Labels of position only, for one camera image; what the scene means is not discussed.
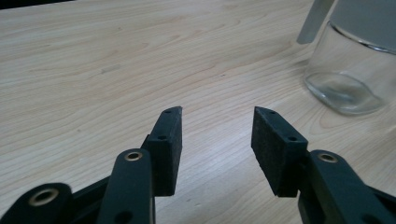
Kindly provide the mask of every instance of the screw hole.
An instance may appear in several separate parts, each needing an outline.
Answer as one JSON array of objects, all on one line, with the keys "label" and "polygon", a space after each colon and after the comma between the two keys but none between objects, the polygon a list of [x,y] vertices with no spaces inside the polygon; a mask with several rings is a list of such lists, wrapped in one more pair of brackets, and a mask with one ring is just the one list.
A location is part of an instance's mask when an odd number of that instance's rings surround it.
[{"label": "screw hole", "polygon": [[128,211],[120,212],[114,217],[114,222],[117,224],[126,224],[132,220],[132,213]]},{"label": "screw hole", "polygon": [[125,160],[127,160],[127,161],[138,161],[142,157],[143,157],[143,154],[140,153],[140,152],[131,152],[131,153],[126,154]]},{"label": "screw hole", "polygon": [[57,189],[42,189],[29,199],[29,204],[37,207],[52,202],[59,194]]},{"label": "screw hole", "polygon": [[378,218],[368,214],[363,215],[363,217],[361,217],[361,220],[363,220],[363,222],[367,224],[381,224],[381,221],[378,220]]},{"label": "screw hole", "polygon": [[320,154],[318,155],[318,157],[319,157],[321,160],[326,161],[326,162],[332,162],[332,163],[338,162],[337,158],[335,158],[334,156],[332,156],[332,155],[330,155],[330,154],[327,154],[327,153],[320,153]]}]

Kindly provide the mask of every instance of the table surface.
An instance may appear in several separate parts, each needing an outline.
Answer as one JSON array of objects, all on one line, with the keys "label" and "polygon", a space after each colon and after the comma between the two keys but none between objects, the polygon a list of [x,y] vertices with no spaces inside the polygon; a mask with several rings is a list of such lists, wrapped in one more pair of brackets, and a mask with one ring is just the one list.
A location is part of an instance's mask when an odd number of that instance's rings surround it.
[{"label": "table surface", "polygon": [[165,108],[183,152],[158,223],[301,223],[250,148],[253,108],[280,113],[396,195],[396,105],[341,116],[304,86],[308,0],[80,0],[0,11],[0,215],[25,191],[110,175]]}]

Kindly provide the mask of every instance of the light wood tabletop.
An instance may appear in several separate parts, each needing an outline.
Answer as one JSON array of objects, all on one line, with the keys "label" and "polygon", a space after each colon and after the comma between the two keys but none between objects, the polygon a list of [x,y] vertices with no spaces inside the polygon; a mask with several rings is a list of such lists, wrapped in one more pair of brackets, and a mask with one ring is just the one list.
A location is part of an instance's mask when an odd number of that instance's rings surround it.
[{"label": "light wood tabletop", "polygon": [[301,223],[250,148],[255,105],[396,195],[396,104],[346,117],[302,76],[311,0],[80,0],[0,11],[0,215],[27,190],[110,175],[160,113],[183,107],[175,196],[158,223]]}]

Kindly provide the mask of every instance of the clear glass container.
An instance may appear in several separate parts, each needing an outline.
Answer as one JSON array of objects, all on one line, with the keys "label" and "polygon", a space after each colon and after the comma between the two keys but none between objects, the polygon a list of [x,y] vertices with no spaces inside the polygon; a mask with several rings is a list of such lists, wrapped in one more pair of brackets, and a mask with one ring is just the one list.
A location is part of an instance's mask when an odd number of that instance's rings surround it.
[{"label": "clear glass container", "polygon": [[304,82],[321,102],[340,113],[371,113],[396,96],[396,53],[351,36],[329,21]]}]

